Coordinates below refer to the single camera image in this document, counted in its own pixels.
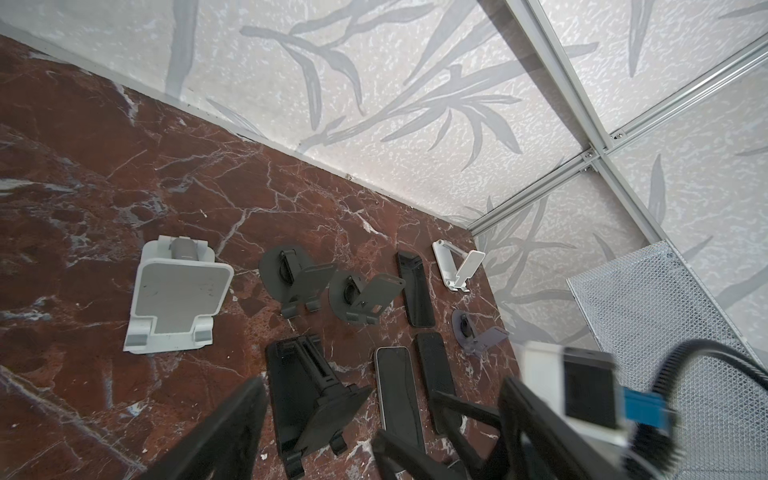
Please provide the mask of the black folding phone stand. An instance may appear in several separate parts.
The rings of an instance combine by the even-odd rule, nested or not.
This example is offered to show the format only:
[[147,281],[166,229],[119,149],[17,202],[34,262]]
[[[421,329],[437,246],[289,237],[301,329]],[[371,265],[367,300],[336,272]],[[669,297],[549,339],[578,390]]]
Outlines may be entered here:
[[269,344],[266,363],[278,455],[287,477],[300,479],[304,457],[324,447],[336,456],[347,450],[343,431],[372,388],[343,384],[315,334]]

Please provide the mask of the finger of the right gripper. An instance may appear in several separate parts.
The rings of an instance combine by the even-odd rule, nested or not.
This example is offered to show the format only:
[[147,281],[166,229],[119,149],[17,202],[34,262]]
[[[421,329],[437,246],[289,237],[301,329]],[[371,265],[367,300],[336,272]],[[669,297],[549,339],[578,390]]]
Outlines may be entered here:
[[[496,408],[469,403],[454,395],[437,392],[430,400],[434,414],[447,421],[448,413],[457,413],[501,431],[501,417]],[[449,427],[447,436],[467,475],[471,479],[501,478],[501,438],[498,438],[487,459],[481,458],[459,429]],[[413,479],[461,479],[456,471],[437,462],[404,440],[384,429],[379,429],[371,442],[372,451],[382,479],[396,479],[394,466],[401,467]]]

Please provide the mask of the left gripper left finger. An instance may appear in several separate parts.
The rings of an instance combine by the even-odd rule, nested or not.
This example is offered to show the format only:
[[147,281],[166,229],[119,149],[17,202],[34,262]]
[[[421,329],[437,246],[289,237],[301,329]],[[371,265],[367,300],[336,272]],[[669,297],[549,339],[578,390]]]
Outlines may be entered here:
[[140,477],[250,479],[267,406],[263,380],[246,380]]

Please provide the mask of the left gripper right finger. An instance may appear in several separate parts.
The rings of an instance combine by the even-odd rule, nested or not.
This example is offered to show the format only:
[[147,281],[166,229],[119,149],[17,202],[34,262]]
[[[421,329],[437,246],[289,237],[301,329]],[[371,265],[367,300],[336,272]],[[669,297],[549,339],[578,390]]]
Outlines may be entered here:
[[529,479],[522,438],[557,479],[622,479],[612,466],[536,394],[515,377],[504,380],[498,409],[507,450],[509,479]]

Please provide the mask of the black phone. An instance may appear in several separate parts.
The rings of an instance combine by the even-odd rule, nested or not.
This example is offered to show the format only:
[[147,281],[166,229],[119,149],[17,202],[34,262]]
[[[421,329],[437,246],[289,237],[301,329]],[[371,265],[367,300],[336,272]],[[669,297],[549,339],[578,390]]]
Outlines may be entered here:
[[409,350],[380,347],[374,353],[382,427],[425,453],[422,421]]
[[405,281],[403,290],[409,324],[415,328],[436,326],[423,259],[416,253],[398,251],[396,259],[400,277]]
[[432,408],[436,392],[457,395],[445,344],[438,332],[418,333],[415,344],[432,424],[436,434],[444,437],[449,427],[459,428],[462,424],[460,415],[448,412],[440,417]]

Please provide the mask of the white phone stand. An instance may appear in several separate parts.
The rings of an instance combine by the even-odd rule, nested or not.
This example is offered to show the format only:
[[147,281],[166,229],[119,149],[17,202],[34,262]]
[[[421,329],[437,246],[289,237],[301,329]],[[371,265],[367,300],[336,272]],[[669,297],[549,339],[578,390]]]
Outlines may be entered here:
[[468,293],[467,281],[481,266],[485,253],[464,251],[446,240],[435,241],[432,248],[445,287],[454,292]]
[[136,273],[123,350],[153,354],[200,349],[213,343],[234,277],[204,240],[161,235],[143,248]]

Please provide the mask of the grey round phone stand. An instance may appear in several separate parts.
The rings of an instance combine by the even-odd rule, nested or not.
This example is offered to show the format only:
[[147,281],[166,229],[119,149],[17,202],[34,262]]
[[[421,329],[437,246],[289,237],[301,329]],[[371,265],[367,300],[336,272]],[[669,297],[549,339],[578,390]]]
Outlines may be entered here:
[[457,343],[464,353],[478,358],[509,337],[509,333],[498,326],[480,332],[469,314],[462,310],[453,311],[451,323]]

